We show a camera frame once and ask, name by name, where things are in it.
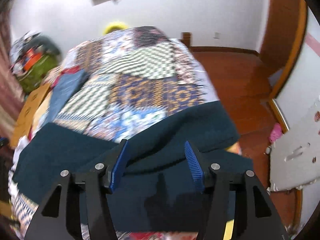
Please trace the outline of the orange box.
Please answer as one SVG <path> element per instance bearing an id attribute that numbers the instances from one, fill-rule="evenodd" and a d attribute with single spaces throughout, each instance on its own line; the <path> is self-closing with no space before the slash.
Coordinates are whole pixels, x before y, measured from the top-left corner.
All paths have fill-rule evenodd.
<path id="1" fill-rule="evenodd" d="M 23 69 L 28 71 L 39 59 L 42 57 L 42 52 L 36 51 L 33 48 L 30 48 L 23 59 Z"/>

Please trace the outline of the wooden door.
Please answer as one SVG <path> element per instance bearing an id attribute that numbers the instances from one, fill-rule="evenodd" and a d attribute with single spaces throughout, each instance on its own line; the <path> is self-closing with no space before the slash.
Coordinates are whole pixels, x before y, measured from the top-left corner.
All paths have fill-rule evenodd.
<path id="1" fill-rule="evenodd" d="M 308 7 L 304 0 L 269 0 L 259 57 L 270 70 L 282 71 L 269 99 L 277 97 L 293 70 L 303 44 L 307 18 Z"/>

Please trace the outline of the folded blue jeans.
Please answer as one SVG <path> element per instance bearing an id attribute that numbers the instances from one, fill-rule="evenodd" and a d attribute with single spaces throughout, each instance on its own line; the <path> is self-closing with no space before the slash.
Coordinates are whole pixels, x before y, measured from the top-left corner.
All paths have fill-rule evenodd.
<path id="1" fill-rule="evenodd" d="M 89 74 L 83 69 L 76 73 L 66 73 L 60 76 L 57 85 L 53 88 L 49 110 L 43 123 L 44 125 L 54 121 L 67 101 L 79 91 L 82 85 L 88 80 L 88 77 Z"/>

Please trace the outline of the yellow round object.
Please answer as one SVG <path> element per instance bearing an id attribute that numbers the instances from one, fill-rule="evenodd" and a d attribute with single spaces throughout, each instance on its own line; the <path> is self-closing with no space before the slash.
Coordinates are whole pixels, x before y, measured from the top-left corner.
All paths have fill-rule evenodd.
<path id="1" fill-rule="evenodd" d="M 118 30 L 125 30 L 128 28 L 129 28 L 129 26 L 126 23 L 121 22 L 121 21 L 114 21 L 114 22 L 107 24 L 107 26 L 105 27 L 105 29 L 103 31 L 103 35 L 107 35 L 111 32 L 118 31 Z"/>

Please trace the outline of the green fabric bag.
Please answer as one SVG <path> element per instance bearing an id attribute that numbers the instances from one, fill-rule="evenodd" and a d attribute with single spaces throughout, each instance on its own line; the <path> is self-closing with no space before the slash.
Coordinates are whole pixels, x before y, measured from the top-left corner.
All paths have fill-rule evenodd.
<path id="1" fill-rule="evenodd" d="M 57 66 L 58 61 L 54 55 L 43 54 L 39 61 L 37 61 L 28 71 L 17 76 L 17 81 L 25 94 L 29 94 L 37 89 L 46 74 Z"/>

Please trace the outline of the pink striped curtain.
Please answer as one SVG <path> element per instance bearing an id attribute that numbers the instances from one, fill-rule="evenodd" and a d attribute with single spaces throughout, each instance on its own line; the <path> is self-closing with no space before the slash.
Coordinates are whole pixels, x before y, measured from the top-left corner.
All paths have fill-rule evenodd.
<path id="1" fill-rule="evenodd" d="M 13 76 L 10 67 L 10 27 L 9 10 L 1 10 L 1 137 L 10 138 L 16 120 L 23 107 L 24 94 L 21 85 Z"/>

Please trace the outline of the colourful patchwork bedspread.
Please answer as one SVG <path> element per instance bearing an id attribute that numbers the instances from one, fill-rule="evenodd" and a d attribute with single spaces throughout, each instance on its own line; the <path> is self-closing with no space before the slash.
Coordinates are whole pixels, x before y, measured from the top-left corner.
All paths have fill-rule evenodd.
<path id="1" fill-rule="evenodd" d="M 79 66 L 89 77 L 48 124 L 116 145 L 180 111 L 220 102 L 203 66 L 186 46 L 152 26 L 84 42 L 68 52 L 65 65 Z M 34 126 L 32 139 L 43 123 Z M 11 202 L 18 193 L 12 179 L 21 152 L 9 181 Z M 24 238 L 29 225 L 23 228 L 14 218 L 14 230 Z"/>

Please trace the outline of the brown cardboard box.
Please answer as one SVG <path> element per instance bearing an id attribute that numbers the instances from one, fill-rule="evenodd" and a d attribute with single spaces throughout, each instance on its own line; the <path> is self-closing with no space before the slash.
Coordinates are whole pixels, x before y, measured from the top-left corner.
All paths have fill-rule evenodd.
<path id="1" fill-rule="evenodd" d="M 11 148 L 17 147 L 18 141 L 21 137 L 25 135 L 28 137 L 33 124 L 34 114 L 36 113 L 40 104 L 43 102 L 46 95 L 49 93 L 49 90 L 50 84 L 46 83 L 29 94 L 16 121 L 14 132 L 10 139 Z"/>

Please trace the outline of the dark teal fleece pants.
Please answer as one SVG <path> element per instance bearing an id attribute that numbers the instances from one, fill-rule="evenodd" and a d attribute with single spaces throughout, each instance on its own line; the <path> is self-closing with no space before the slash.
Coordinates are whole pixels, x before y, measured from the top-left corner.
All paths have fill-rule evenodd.
<path id="1" fill-rule="evenodd" d="M 228 152 L 238 140 L 236 127 L 219 101 L 180 111 L 133 136 L 120 185 L 107 198 L 115 229 L 198 231 L 209 199 L 195 190 L 185 142 L 194 143 L 211 163 L 242 173 L 251 170 L 253 162 Z M 29 225 L 61 171 L 87 172 L 115 146 L 112 141 L 46 124 L 21 152 L 12 179 L 18 190 L 12 212 L 21 226 Z"/>

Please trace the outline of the pink slipper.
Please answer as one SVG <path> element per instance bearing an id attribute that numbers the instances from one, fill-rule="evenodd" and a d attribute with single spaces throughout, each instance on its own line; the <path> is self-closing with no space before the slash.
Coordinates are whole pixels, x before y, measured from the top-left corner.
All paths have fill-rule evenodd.
<path id="1" fill-rule="evenodd" d="M 279 123 L 274 124 L 274 127 L 269 136 L 269 142 L 272 144 L 276 142 L 283 135 L 281 126 Z"/>

